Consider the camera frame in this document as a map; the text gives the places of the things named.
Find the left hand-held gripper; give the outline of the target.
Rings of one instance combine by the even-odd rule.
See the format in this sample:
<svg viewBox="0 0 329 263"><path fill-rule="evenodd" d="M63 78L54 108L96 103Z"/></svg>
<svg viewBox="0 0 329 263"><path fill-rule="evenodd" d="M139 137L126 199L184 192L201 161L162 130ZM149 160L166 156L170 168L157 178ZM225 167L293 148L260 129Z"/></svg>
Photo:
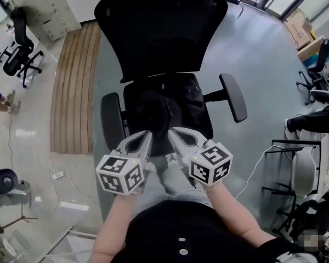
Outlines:
<svg viewBox="0 0 329 263"><path fill-rule="evenodd" d="M152 147L152 132L141 131L120 142L104 155L95 171L104 191L127 196L144 182L146 158Z"/></svg>

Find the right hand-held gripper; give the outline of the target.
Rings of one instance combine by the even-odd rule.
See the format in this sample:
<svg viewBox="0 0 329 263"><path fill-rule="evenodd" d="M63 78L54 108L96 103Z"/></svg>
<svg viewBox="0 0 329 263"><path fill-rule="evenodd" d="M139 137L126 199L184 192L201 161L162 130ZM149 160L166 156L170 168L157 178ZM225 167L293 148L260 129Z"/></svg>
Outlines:
<svg viewBox="0 0 329 263"><path fill-rule="evenodd" d="M174 127L168 131L173 149L188 166L190 178L212 187L225 178L231 169L233 155L220 142L209 141L197 130Z"/></svg>

